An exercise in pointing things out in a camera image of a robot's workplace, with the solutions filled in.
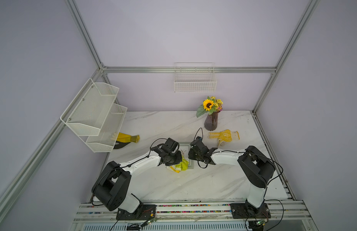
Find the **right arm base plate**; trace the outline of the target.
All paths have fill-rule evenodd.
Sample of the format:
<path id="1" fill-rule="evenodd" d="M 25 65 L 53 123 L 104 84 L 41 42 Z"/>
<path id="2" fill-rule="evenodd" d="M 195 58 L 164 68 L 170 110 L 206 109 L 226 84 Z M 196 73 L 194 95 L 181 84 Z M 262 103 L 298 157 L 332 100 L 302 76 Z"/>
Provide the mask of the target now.
<path id="1" fill-rule="evenodd" d="M 234 219 L 271 218 L 269 207 L 266 203 L 263 203 L 259 208 L 253 207 L 248 202 L 232 203 L 230 204 L 230 211 Z"/>

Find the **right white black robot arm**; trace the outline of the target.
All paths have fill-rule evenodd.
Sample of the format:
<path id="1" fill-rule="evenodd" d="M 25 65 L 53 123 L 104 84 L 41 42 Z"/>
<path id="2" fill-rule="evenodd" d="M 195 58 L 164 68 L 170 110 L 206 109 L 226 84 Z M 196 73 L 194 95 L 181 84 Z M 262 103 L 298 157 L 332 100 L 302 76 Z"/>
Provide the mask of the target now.
<path id="1" fill-rule="evenodd" d="M 190 143 L 188 156 L 191 160 L 207 165 L 240 166 L 251 183 L 246 205 L 252 209 L 259 209 L 263 206 L 265 194 L 276 166 L 256 147 L 249 146 L 244 151 L 210 149 L 204 145 L 202 138 L 196 137 Z"/>

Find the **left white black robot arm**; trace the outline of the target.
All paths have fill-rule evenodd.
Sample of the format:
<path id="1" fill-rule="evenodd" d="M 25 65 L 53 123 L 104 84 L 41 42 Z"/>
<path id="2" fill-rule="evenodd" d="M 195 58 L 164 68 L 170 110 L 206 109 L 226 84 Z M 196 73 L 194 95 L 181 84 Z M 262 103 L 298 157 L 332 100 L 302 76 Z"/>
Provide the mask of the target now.
<path id="1" fill-rule="evenodd" d="M 179 143 L 171 138 L 163 140 L 164 143 L 152 145 L 146 154 L 138 158 L 123 163 L 109 162 L 92 187 L 91 203 L 97 198 L 109 211 L 117 209 L 140 215 L 143 202 L 128 193 L 132 178 L 151 168 L 174 166 L 182 161 Z"/>

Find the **grey picture frame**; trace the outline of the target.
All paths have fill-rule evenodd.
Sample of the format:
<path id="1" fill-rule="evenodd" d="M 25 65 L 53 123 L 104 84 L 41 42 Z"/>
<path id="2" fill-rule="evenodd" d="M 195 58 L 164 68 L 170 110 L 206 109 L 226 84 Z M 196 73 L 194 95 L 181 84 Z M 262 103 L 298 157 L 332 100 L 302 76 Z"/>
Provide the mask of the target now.
<path id="1" fill-rule="evenodd" d="M 181 154 L 187 160 L 188 163 L 188 170 L 193 170 L 194 169 L 194 164 L 195 162 L 193 160 L 189 159 L 189 151 L 190 151 L 190 143 L 189 142 L 180 142 L 179 143 L 179 150 L 181 151 Z"/>

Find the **yellow green cloth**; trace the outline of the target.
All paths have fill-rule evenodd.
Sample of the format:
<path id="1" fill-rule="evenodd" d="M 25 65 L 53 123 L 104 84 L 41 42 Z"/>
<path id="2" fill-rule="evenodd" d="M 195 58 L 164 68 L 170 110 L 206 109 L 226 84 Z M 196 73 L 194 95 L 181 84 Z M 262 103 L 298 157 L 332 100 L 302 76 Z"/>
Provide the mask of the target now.
<path id="1" fill-rule="evenodd" d="M 190 162 L 187 159 L 183 158 L 179 164 L 173 166 L 167 166 L 167 169 L 175 173 L 180 173 L 182 171 L 188 170 L 189 164 Z"/>

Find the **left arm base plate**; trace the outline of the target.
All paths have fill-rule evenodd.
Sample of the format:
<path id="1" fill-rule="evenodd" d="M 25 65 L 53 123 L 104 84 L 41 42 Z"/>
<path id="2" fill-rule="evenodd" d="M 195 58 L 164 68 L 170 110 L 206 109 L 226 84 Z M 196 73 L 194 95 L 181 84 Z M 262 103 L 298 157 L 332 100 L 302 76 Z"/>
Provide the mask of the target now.
<path id="1" fill-rule="evenodd" d="M 156 214 L 157 205 L 142 204 L 138 208 L 130 213 L 126 210 L 119 209 L 116 214 L 117 220 L 148 220 L 153 218 Z"/>

